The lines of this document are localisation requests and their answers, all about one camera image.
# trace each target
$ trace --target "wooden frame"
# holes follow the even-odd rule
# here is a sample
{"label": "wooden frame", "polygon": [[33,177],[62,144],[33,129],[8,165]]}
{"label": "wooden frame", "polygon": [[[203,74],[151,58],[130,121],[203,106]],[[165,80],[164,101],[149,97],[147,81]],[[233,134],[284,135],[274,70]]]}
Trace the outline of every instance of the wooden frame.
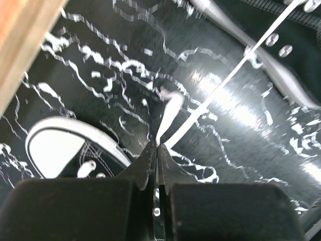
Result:
{"label": "wooden frame", "polygon": [[68,0],[0,0],[0,118]]}

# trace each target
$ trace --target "black shoe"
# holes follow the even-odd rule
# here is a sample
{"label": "black shoe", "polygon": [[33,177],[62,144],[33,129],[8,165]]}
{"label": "black shoe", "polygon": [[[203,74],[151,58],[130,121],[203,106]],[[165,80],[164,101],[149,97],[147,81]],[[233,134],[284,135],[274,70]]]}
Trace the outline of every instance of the black shoe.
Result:
{"label": "black shoe", "polygon": [[26,151],[43,178],[113,177],[131,163],[106,133],[60,116],[41,120],[31,128]]}
{"label": "black shoe", "polygon": [[[254,46],[292,0],[190,0],[245,46]],[[321,3],[297,7],[255,52],[289,100],[321,108]]]}

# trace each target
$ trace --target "white rubber sole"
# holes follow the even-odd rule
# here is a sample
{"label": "white rubber sole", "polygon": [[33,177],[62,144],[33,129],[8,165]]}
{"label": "white rubber sole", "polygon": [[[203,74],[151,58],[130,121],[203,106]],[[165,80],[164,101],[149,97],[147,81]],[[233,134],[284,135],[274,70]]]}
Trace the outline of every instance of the white rubber sole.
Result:
{"label": "white rubber sole", "polygon": [[70,119],[70,118],[61,117],[61,116],[54,116],[54,117],[43,119],[37,122],[35,125],[33,125],[29,131],[29,134],[25,142],[25,148],[26,148],[28,158],[30,159],[32,165],[37,170],[39,175],[43,178],[45,178],[45,176],[41,173],[41,171],[35,165],[33,159],[30,157],[29,144],[31,139],[35,135],[40,133],[41,130],[48,130],[48,129],[62,130],[62,131],[70,132],[72,134],[76,134],[85,139],[89,139],[92,142],[98,144],[101,148],[108,151],[110,154],[112,154],[125,167],[128,167],[131,164],[131,161],[128,159],[125,153],[122,150],[120,150],[117,142],[115,142],[106,133],[102,132],[101,130],[87,123],[78,121],[76,119]]}

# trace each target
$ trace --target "wooden edge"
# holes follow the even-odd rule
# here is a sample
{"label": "wooden edge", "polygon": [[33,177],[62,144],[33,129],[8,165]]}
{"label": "wooden edge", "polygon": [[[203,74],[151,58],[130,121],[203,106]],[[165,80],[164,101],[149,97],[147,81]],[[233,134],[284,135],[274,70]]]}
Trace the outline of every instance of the wooden edge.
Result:
{"label": "wooden edge", "polygon": [[68,0],[28,0],[0,48],[0,118]]}

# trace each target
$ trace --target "marble table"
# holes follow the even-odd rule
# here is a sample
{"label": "marble table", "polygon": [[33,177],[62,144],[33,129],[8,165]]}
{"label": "marble table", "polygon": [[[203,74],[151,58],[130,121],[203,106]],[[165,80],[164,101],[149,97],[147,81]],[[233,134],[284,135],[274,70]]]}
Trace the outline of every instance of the marble table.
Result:
{"label": "marble table", "polygon": [[[77,118],[135,161],[162,120],[159,88],[185,97],[165,142],[243,52],[184,0],[70,0],[0,120],[1,203],[19,181],[38,176],[24,142],[37,121]],[[246,63],[173,158],[203,183],[275,184],[305,224],[321,197],[320,114],[288,103]]]}

